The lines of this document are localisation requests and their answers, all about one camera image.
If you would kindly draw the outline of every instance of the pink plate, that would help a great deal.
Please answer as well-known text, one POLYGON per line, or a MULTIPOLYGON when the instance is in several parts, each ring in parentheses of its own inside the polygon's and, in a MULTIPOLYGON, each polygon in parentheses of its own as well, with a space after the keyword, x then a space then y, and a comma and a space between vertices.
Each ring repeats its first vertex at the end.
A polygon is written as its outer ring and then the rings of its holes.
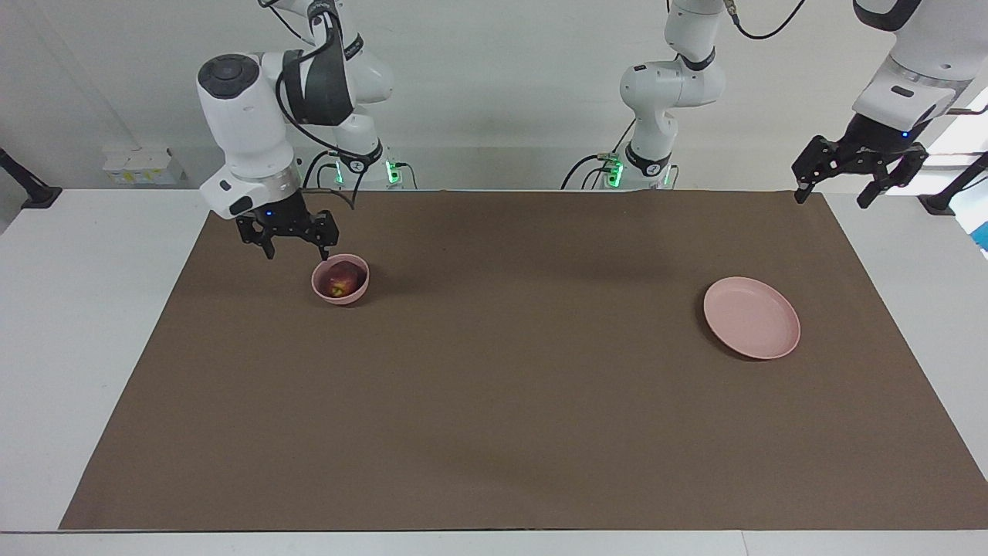
POLYGON ((742 355, 779 359, 799 345, 799 316, 792 304, 758 280, 734 277, 717 282, 703 298, 703 311, 713 333, 742 355))

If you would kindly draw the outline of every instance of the black mount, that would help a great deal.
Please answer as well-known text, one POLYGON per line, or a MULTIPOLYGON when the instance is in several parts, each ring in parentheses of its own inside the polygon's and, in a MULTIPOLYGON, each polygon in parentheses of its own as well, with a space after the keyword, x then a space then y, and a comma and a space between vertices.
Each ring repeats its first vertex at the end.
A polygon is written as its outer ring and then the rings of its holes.
POLYGON ((988 171, 988 152, 981 154, 944 191, 941 191, 937 195, 920 195, 920 203, 923 204, 923 207, 926 208, 928 213, 935 217, 952 217, 954 213, 950 209, 950 201, 953 201, 954 196, 964 191, 974 181, 974 178, 985 171, 988 171))
POLYGON ((21 205, 22 209, 47 209, 61 195, 60 187, 51 187, 41 181, 2 148, 0 148, 0 168, 7 170, 7 173, 28 192, 29 199, 21 205))

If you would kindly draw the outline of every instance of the green status light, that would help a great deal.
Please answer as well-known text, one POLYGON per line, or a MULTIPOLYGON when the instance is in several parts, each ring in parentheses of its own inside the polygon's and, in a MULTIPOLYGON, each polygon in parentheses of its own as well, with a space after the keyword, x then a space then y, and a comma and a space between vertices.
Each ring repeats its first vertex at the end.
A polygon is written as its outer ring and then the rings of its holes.
POLYGON ((394 169, 394 164, 390 160, 385 161, 385 163, 387 164, 387 176, 391 181, 391 185, 401 181, 401 174, 398 173, 398 170, 394 169))
POLYGON ((608 187, 617 189, 620 187, 620 179, 624 175, 624 164, 617 161, 611 173, 608 175, 608 187))

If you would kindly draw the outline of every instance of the small white box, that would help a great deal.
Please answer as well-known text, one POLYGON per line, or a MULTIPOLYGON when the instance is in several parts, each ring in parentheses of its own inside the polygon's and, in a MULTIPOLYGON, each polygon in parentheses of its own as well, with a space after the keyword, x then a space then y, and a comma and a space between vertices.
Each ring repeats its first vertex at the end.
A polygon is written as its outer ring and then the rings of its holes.
POLYGON ((151 152, 147 167, 151 171, 151 181, 155 185, 178 185, 185 177, 182 165, 167 150, 151 152))
POLYGON ((143 152, 135 152, 123 168, 123 177, 133 185, 153 185, 154 177, 150 171, 151 157, 143 152))
POLYGON ((130 185, 132 182, 127 181, 126 164, 130 161, 130 157, 126 154, 107 154, 107 163, 103 165, 103 171, 107 173, 107 177, 110 181, 117 185, 130 185))

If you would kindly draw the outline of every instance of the black cable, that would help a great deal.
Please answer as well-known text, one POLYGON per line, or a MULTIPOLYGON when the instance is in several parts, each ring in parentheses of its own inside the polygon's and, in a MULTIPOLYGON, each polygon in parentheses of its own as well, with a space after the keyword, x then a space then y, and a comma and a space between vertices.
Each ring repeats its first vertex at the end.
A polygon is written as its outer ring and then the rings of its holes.
MULTIPOLYGON (((634 127, 635 122, 636 120, 631 120, 631 123, 627 125, 627 129, 624 130, 624 133, 621 135, 620 139, 617 140, 617 144, 615 145, 615 147, 611 149, 611 154, 618 153, 620 144, 623 143, 625 139, 627 139, 627 135, 631 133, 631 128, 634 127)), ((597 177, 594 179, 594 186, 590 188, 591 191, 597 189, 597 183, 601 181, 601 176, 604 175, 604 170, 606 170, 607 168, 608 165, 606 162, 601 164, 601 173, 597 174, 597 177)))
POLYGON ((309 169, 305 172, 305 179, 302 180, 302 189, 308 189, 308 181, 309 178, 312 177, 312 170, 315 169, 315 165, 319 163, 319 160, 322 160, 326 156, 331 156, 332 154, 333 153, 328 150, 323 150, 312 158, 312 162, 309 164, 309 169))
POLYGON ((972 184, 969 184, 969 185, 965 185, 965 186, 964 186, 964 188, 963 188, 963 189, 961 189, 961 190, 960 190, 960 191, 959 191, 958 193, 963 193, 964 191, 967 191, 968 189, 973 189, 973 188, 974 188, 974 186, 976 186, 976 185, 981 185, 981 184, 982 184, 982 183, 984 183, 985 181, 988 181, 988 176, 985 176, 985 177, 983 177, 983 178, 981 178, 981 179, 979 179, 978 181, 976 181, 976 182, 974 182, 974 183, 972 183, 972 184))
POLYGON ((286 21, 284 17, 282 17, 282 14, 278 13, 278 10, 276 10, 275 8, 268 8, 268 9, 271 10, 271 13, 275 14, 275 17, 278 18, 278 21, 282 22, 282 25, 285 26, 285 29, 288 29, 288 32, 289 33, 295 35, 295 38, 296 39, 302 41, 303 43, 306 43, 307 45, 313 45, 312 42, 310 42, 308 39, 306 39, 305 37, 303 37, 301 35, 301 33, 299 33, 298 31, 296 31, 291 26, 291 24, 288 21, 286 21))
MULTIPOLYGON (((605 172, 604 168, 596 168, 587 172, 587 177, 583 178, 583 185, 580 186, 580 189, 587 188, 587 182, 590 181, 590 176, 597 174, 597 179, 601 179, 601 174, 603 174, 604 172, 605 172)), ((596 188, 597 188, 597 180, 594 180, 594 187, 591 187, 590 189, 593 190, 596 188)))
POLYGON ((418 189, 419 189, 419 180, 418 180, 418 178, 415 177, 415 168, 413 168, 412 165, 409 164, 408 162, 398 162, 397 164, 394 165, 394 167, 395 168, 408 168, 408 170, 410 172, 412 172, 412 184, 415 186, 415 190, 418 191, 418 189))
POLYGON ((357 194, 361 191, 361 183, 364 182, 364 176, 367 175, 368 170, 371 168, 369 166, 364 168, 364 171, 357 175, 357 184, 354 185, 354 194, 350 196, 350 206, 354 210, 357 209, 357 194))
POLYGON ((580 169, 580 166, 586 164, 587 162, 590 162, 591 160, 597 160, 597 155, 591 154, 590 156, 585 156, 579 162, 574 164, 573 167, 569 170, 569 173, 566 174, 566 179, 562 180, 562 187, 560 187, 559 190, 561 191, 566 189, 566 184, 569 183, 569 180, 570 178, 573 177, 573 174, 575 174, 576 171, 580 169))
POLYGON ((738 28, 738 31, 741 32, 741 35, 744 35, 745 37, 747 37, 748 39, 751 39, 752 41, 764 41, 765 39, 771 39, 775 35, 778 35, 779 33, 782 32, 783 29, 785 29, 786 27, 788 27, 788 25, 792 22, 792 19, 796 17, 796 14, 799 13, 799 10, 802 9, 803 4, 805 4, 805 3, 806 3, 806 0, 799 0, 799 3, 796 4, 795 9, 792 10, 792 13, 789 14, 789 17, 785 18, 785 21, 782 22, 782 25, 780 25, 778 29, 772 31, 771 33, 769 33, 767 35, 752 35, 752 34, 748 33, 747 31, 745 31, 745 29, 743 27, 741 27, 741 18, 738 17, 737 14, 732 14, 731 15, 731 21, 734 22, 734 27, 738 28))
POLYGON ((988 106, 981 110, 969 110, 966 108, 954 108, 947 111, 948 116, 982 116, 988 113, 988 106))
MULTIPOLYGON (((327 16, 329 16, 330 19, 333 20, 333 23, 336 26, 336 29, 339 29, 340 28, 340 18, 336 14, 334 14, 332 12, 325 12, 325 14, 327 16)), ((293 63, 296 63, 298 65, 301 65, 303 62, 305 62, 305 61, 307 61, 309 59, 312 59, 315 56, 317 56, 317 55, 321 54, 322 52, 326 51, 326 49, 329 48, 333 44, 333 41, 335 39, 331 39, 330 38, 330 34, 329 34, 329 32, 330 32, 329 23, 327 23, 325 20, 323 20, 323 25, 326 26, 326 43, 324 45, 321 45, 319 48, 313 50, 312 52, 310 52, 310 53, 308 53, 308 54, 306 54, 306 55, 304 55, 304 56, 296 59, 293 63)), ((326 142, 326 141, 324 141, 324 140, 316 137, 309 130, 306 130, 305 128, 303 128, 301 126, 301 124, 299 122, 297 122, 295 120, 295 118, 293 118, 291 116, 291 114, 288 112, 288 108, 286 108, 286 106, 285 106, 285 100, 282 99, 282 90, 284 88, 284 85, 285 85, 285 71, 282 70, 282 72, 278 74, 278 79, 275 81, 275 100, 278 101, 278 108, 282 111, 282 115, 285 116, 285 119, 288 120, 288 123, 291 124, 291 126, 293 128, 299 130, 304 136, 306 136, 307 138, 315 141, 316 143, 318 143, 318 144, 320 144, 322 146, 325 146, 326 148, 328 148, 330 150, 335 151, 336 152, 336 155, 345 154, 345 155, 347 155, 347 156, 349 156, 351 158, 355 158, 357 160, 363 161, 366 165, 370 165, 371 164, 371 158, 369 156, 367 156, 365 154, 357 154, 355 152, 350 152, 348 150, 344 150, 343 148, 340 148, 339 146, 336 146, 335 144, 326 142)))
POLYGON ((309 193, 325 193, 327 195, 333 195, 339 197, 340 199, 343 199, 347 203, 347 206, 350 207, 351 211, 356 210, 353 201, 347 198, 346 195, 340 193, 335 189, 322 188, 322 171, 325 170, 326 168, 332 168, 332 167, 333 164, 323 164, 322 166, 319 167, 319 171, 317 171, 315 174, 316 189, 309 191, 309 193))

